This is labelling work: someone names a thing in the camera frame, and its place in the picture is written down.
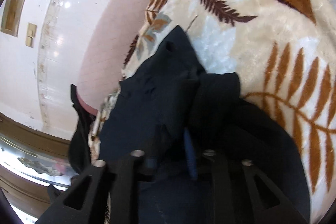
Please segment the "navy blue shirt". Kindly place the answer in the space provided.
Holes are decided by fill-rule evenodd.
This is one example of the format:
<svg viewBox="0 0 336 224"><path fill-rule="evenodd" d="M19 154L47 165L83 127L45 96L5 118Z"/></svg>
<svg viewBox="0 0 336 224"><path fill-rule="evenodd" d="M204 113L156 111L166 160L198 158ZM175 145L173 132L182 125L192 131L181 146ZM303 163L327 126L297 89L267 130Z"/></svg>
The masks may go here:
<svg viewBox="0 0 336 224"><path fill-rule="evenodd" d="M238 138L287 133L241 98L236 73L207 73L180 27L164 38L132 77L122 81L115 107L100 132L99 158L114 161L142 149L156 125L167 128L151 186L159 223L194 223L197 185L188 167L185 132L201 150L223 150L229 140Z"/></svg>

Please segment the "black garment on bed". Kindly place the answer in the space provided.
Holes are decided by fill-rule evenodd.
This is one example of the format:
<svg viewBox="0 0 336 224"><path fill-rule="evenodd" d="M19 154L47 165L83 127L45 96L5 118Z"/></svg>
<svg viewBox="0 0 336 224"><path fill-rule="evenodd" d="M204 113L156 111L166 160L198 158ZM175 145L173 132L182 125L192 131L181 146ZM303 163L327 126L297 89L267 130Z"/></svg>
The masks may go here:
<svg viewBox="0 0 336 224"><path fill-rule="evenodd" d="M78 94L77 86L71 84L70 98L72 107L78 116L76 130L70 141L68 148L68 161L73 170L80 174L82 171L91 165L91 152L88 145L88 134L91 129L91 124L95 120L95 116L90 114L81 105Z"/></svg>

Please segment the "cream leaf-print blanket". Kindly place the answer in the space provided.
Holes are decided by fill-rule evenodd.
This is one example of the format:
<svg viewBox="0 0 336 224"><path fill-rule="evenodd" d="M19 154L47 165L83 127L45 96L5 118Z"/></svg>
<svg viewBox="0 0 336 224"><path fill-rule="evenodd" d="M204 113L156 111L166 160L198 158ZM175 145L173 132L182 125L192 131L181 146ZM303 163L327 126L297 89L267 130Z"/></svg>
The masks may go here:
<svg viewBox="0 0 336 224"><path fill-rule="evenodd" d="M335 8L333 0L151 0L122 81L183 29L207 73L236 73L240 96L294 141L310 195L308 223L335 222ZM93 143L121 83L96 118Z"/></svg>

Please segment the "wall switch plate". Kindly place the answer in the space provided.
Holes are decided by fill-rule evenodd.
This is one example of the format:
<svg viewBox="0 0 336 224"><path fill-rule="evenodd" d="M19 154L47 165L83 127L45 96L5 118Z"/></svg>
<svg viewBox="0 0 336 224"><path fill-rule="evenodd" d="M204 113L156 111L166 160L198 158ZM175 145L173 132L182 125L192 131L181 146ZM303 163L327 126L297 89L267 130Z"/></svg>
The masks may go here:
<svg viewBox="0 0 336 224"><path fill-rule="evenodd" d="M26 41L25 45L32 48L34 44L34 38L37 32L37 25L29 23L27 27L27 33L26 33Z"/></svg>

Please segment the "framed wall panel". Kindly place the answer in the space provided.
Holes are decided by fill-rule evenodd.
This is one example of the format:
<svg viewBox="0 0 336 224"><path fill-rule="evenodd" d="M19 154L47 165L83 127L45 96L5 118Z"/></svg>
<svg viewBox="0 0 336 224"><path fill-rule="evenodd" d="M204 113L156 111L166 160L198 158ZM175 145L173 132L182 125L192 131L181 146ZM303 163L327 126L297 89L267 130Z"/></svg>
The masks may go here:
<svg viewBox="0 0 336 224"><path fill-rule="evenodd" d="M25 0L6 0L1 21L1 32L17 37Z"/></svg>

